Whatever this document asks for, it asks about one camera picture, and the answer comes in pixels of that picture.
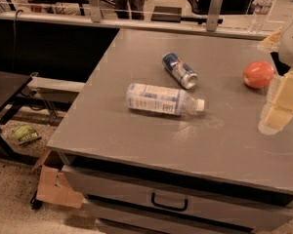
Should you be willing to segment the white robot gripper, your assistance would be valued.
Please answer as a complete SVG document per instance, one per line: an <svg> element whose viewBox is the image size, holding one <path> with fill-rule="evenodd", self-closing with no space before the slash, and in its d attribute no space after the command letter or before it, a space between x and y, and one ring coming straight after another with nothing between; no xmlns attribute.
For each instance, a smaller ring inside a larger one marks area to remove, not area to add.
<svg viewBox="0 0 293 234"><path fill-rule="evenodd" d="M293 14L283 27L261 41L257 48L263 52L277 52L279 60L293 66ZM293 67L283 76L275 74L269 85L258 130L275 135L293 118Z"/></svg>

